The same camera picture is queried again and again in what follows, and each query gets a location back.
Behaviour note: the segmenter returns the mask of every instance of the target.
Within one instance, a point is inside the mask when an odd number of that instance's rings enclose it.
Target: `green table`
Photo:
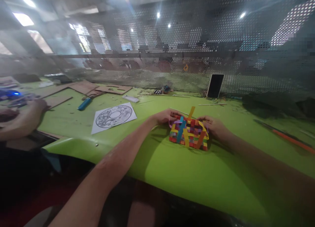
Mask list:
[[[138,96],[140,91],[141,89],[132,89],[126,94]],[[128,101],[121,95],[108,93],[95,98],[86,110],[81,112],[77,107],[82,103],[82,94],[66,89],[53,96],[57,95],[71,95],[73,99],[53,108],[54,111],[46,112],[38,128],[67,137],[46,146],[51,153],[97,163],[148,116],[168,107],[189,113],[191,107],[196,106],[194,117],[207,114],[221,119],[237,136],[315,178],[314,156],[254,122],[256,117],[242,111],[244,109],[239,101],[228,101],[225,106],[198,106],[211,102],[193,96],[140,96],[138,103],[131,103],[138,119],[91,135],[95,111]],[[315,140],[299,131],[299,128],[303,128],[315,133],[311,124],[293,118],[263,121],[315,145]],[[168,135],[167,125],[153,129],[141,146],[128,175],[250,223],[284,224],[291,221],[290,217],[299,218],[296,213],[284,207],[281,193],[270,187],[256,170],[237,156],[215,144],[211,145],[208,152],[187,149],[170,142]]]

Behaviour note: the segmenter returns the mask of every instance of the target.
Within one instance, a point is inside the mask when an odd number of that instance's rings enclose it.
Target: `metal mesh screen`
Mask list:
[[[45,57],[74,79],[201,92],[211,74],[222,73],[227,93],[314,89],[315,0],[122,8],[25,28],[42,35],[53,52]]]

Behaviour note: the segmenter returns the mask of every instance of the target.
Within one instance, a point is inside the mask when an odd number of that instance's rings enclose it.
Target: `circle drawing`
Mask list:
[[[101,128],[110,128],[124,123],[132,114],[129,106],[115,106],[104,110],[96,118],[96,124]]]

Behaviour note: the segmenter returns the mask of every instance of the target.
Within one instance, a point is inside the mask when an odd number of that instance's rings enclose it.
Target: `hand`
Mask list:
[[[181,113],[179,113],[176,110],[172,110],[172,109],[166,109],[164,111],[161,111],[157,114],[154,114],[152,116],[150,116],[150,118],[152,120],[154,120],[156,125],[161,125],[164,123],[168,123],[169,121],[175,121],[177,120],[174,115],[179,115],[179,116],[183,116]]]
[[[47,102],[44,99],[28,101],[27,104],[40,110],[44,110],[47,107]]]
[[[223,144],[233,136],[219,119],[205,115],[198,117],[197,120],[202,120],[203,125],[210,130],[214,138]]]

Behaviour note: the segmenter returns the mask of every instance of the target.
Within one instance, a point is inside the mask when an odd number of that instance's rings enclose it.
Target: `smartphone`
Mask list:
[[[218,98],[223,82],[224,74],[212,74],[207,91],[207,97]]]

